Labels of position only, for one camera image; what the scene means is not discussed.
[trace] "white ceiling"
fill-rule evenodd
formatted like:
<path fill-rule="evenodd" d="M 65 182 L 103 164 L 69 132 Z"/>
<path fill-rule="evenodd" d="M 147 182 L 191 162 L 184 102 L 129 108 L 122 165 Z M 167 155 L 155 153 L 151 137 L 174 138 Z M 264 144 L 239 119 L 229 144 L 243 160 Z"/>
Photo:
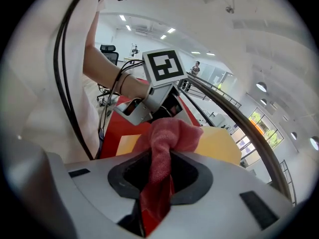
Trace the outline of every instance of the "white ceiling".
<path fill-rule="evenodd" d="M 307 118 L 318 131 L 318 51 L 310 34 L 286 0 L 106 0 L 101 16 L 159 38 L 186 52 L 211 51 L 237 76 L 252 98 L 274 101 L 291 118 Z M 268 93 L 256 90 L 263 81 Z"/>

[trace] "pink towel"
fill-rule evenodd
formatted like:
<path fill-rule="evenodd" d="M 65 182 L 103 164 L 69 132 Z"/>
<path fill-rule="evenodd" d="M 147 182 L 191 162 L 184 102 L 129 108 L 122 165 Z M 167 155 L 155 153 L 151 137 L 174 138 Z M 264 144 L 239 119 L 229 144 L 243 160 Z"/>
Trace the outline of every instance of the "pink towel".
<path fill-rule="evenodd" d="M 148 210 L 158 222 L 169 212 L 169 200 L 174 194 L 169 150 L 195 151 L 202 133 L 201 128 L 180 119 L 162 118 L 153 122 L 134 146 L 133 152 L 152 149 L 149 182 L 141 192 L 140 200 L 142 211 Z"/>

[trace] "office chair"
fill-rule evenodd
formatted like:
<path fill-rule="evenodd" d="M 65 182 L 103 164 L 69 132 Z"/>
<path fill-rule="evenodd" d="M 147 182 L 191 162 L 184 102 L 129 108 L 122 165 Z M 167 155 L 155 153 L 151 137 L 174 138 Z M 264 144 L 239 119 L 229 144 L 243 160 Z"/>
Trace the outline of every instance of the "office chair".
<path fill-rule="evenodd" d="M 114 65 L 117 65 L 118 59 L 119 59 L 119 54 L 115 52 L 116 48 L 114 45 L 101 45 L 100 51 L 106 56 L 108 60 L 110 60 Z M 104 97 L 106 95 L 110 94 L 110 89 L 98 84 L 99 90 L 102 92 L 102 94 L 98 95 L 96 97 L 97 101 L 100 101 L 100 97 Z M 105 105 L 105 100 L 104 98 L 100 101 L 100 106 Z"/>

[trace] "person's shirt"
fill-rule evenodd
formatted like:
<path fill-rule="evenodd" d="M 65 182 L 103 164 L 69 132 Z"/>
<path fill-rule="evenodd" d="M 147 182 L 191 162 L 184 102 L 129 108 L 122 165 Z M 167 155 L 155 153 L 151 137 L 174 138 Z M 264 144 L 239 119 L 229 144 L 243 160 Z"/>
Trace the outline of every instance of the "person's shirt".
<path fill-rule="evenodd" d="M 195 76 L 196 76 L 196 75 L 199 73 L 199 71 L 200 71 L 200 68 L 199 68 L 199 67 L 193 66 L 193 68 L 191 69 L 190 73 L 191 73 L 192 75 L 195 75 Z"/>
<path fill-rule="evenodd" d="M 53 72 L 53 49 L 72 0 L 37 0 L 22 18 L 2 62 L 3 123 L 11 133 L 59 154 L 63 161 L 88 160 L 62 105 Z M 98 114 L 82 84 L 85 41 L 98 0 L 80 0 L 65 43 L 70 95 L 84 140 L 93 156 L 99 147 Z M 61 56 L 59 68 L 63 82 Z"/>

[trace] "yellow surface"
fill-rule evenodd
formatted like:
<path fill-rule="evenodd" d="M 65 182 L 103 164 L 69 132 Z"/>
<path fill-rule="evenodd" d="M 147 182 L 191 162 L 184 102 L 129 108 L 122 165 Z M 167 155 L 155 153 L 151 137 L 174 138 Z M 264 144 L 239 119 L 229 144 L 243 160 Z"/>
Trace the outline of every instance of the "yellow surface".
<path fill-rule="evenodd" d="M 202 126 L 204 133 L 200 137 L 195 153 L 239 165 L 241 152 L 226 129 Z M 140 134 L 124 135 L 121 138 L 116 155 L 132 152 Z"/>

